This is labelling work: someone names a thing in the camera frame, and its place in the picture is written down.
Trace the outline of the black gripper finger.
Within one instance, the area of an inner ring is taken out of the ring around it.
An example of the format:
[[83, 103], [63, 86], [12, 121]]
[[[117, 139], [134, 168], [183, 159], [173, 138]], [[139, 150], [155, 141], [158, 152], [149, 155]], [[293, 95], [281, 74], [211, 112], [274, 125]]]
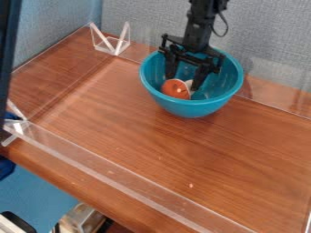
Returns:
[[166, 57], [166, 78], [173, 79], [178, 71], [179, 57], [173, 52], [167, 52], [165, 54], [165, 57]]
[[197, 69], [191, 90], [198, 91], [210, 74], [210, 65], [201, 65]]

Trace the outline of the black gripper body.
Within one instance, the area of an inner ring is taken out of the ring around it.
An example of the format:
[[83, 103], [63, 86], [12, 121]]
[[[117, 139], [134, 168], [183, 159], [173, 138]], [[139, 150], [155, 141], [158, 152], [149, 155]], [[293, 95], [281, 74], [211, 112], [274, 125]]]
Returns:
[[183, 37], [162, 35], [159, 52], [163, 55], [173, 52], [179, 57], [179, 63], [183, 61], [195, 66], [210, 65], [210, 71], [219, 73], [225, 55], [210, 46], [210, 36], [215, 31], [214, 23], [214, 17], [206, 18], [202, 22], [190, 18]]

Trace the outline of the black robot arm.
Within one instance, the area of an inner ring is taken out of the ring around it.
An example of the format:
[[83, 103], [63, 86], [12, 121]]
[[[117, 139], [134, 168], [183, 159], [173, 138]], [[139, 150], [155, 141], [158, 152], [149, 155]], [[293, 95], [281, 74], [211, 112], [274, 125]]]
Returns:
[[229, 30], [219, 35], [214, 28], [217, 16], [229, 25], [223, 16], [230, 0], [189, 0], [187, 26], [183, 37], [163, 34], [159, 52], [166, 58], [166, 78], [177, 75], [179, 63], [197, 66], [191, 90], [198, 91], [211, 73], [219, 74], [226, 55], [210, 45], [211, 34], [225, 37]]

